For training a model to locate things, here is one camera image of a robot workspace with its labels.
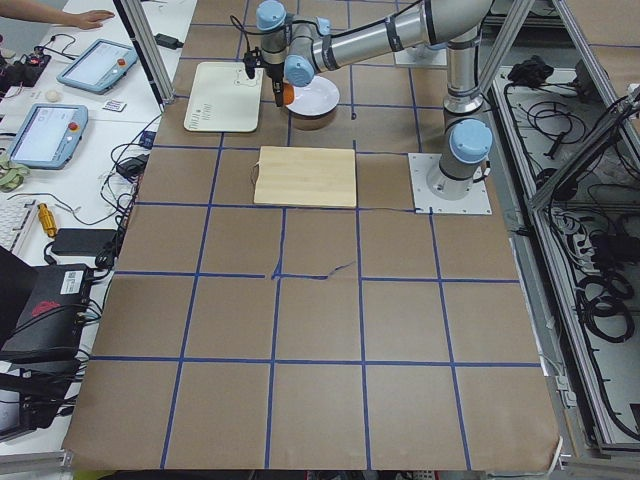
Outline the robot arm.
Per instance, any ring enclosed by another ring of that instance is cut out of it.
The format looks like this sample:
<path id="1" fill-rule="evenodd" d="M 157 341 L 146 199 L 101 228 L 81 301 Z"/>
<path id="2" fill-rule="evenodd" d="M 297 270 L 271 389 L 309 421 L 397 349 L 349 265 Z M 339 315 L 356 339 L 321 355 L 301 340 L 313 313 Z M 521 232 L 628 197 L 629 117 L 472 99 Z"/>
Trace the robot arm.
<path id="1" fill-rule="evenodd" d="M 482 106 L 478 79 L 481 23 L 490 1 L 416 1 L 400 11 L 339 33 L 322 17 L 290 13 L 278 1 L 256 9 L 260 44 L 247 48 L 245 72 L 260 68 L 272 82 L 276 105 L 285 104 L 285 86 L 305 87 L 326 71 L 424 44 L 446 47 L 447 95 L 451 115 L 472 114 Z"/>

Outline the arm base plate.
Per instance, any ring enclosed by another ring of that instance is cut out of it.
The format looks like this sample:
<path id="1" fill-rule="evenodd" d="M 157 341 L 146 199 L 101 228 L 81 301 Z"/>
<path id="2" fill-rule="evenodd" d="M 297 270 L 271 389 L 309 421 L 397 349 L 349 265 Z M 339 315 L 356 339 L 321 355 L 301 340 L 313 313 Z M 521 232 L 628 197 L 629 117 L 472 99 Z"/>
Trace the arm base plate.
<path id="1" fill-rule="evenodd" d="M 446 50 L 432 49 L 426 45 L 395 52 L 394 60 L 397 66 L 407 68 L 445 69 L 447 67 Z"/>
<path id="2" fill-rule="evenodd" d="M 440 170 L 440 159 L 440 154 L 408 154 L 414 210 L 434 215 L 491 215 L 481 168 L 470 179 L 452 180 Z"/>

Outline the person's hand on desk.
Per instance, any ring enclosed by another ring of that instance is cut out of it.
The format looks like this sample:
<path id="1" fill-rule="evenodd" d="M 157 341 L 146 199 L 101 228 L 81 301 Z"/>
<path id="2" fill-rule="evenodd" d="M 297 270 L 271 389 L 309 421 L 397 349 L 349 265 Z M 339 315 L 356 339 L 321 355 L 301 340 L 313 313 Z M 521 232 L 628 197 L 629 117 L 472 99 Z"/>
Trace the person's hand on desk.
<path id="1" fill-rule="evenodd" d="M 115 17 L 109 10 L 89 10 L 82 13 L 69 13 L 65 25 L 80 30 L 92 30 L 101 28 L 105 21 Z"/>

